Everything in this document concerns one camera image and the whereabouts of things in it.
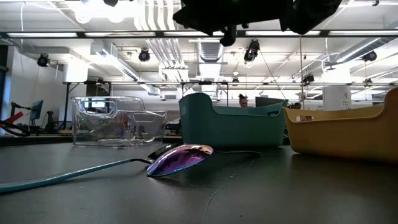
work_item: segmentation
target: computer screen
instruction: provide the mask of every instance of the computer screen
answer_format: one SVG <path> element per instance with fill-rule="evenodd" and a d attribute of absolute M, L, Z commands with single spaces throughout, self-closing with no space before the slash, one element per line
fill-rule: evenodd
<path fill-rule="evenodd" d="M 276 98 L 256 97 L 256 107 L 273 105 L 276 103 L 281 103 L 283 101 L 284 100 L 282 99 L 276 99 Z"/>
<path fill-rule="evenodd" d="M 32 111 L 30 112 L 30 120 L 40 119 L 42 108 L 43 108 L 43 100 L 34 102 L 32 106 Z"/>

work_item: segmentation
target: transparent container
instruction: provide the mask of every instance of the transparent container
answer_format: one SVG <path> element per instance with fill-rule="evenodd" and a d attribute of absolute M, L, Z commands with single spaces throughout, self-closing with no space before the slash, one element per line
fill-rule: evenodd
<path fill-rule="evenodd" d="M 166 111 L 145 110 L 138 97 L 73 97 L 73 143 L 136 146 L 161 142 L 166 114 Z"/>

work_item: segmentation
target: yellow plastic basket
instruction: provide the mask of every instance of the yellow plastic basket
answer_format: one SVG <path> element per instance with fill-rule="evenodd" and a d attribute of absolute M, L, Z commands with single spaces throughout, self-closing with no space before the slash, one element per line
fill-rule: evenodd
<path fill-rule="evenodd" d="M 398 162 L 398 88 L 384 105 L 342 111 L 284 108 L 295 152 Z"/>

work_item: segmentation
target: table surface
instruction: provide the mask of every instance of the table surface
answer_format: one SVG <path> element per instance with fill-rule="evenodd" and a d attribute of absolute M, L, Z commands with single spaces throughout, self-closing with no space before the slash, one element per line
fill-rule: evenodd
<path fill-rule="evenodd" d="M 0 183 L 146 157 L 158 147 L 0 147 Z M 398 223 L 397 166 L 306 156 L 290 147 L 261 152 L 213 154 L 156 179 L 133 162 L 2 194 L 0 223 Z"/>

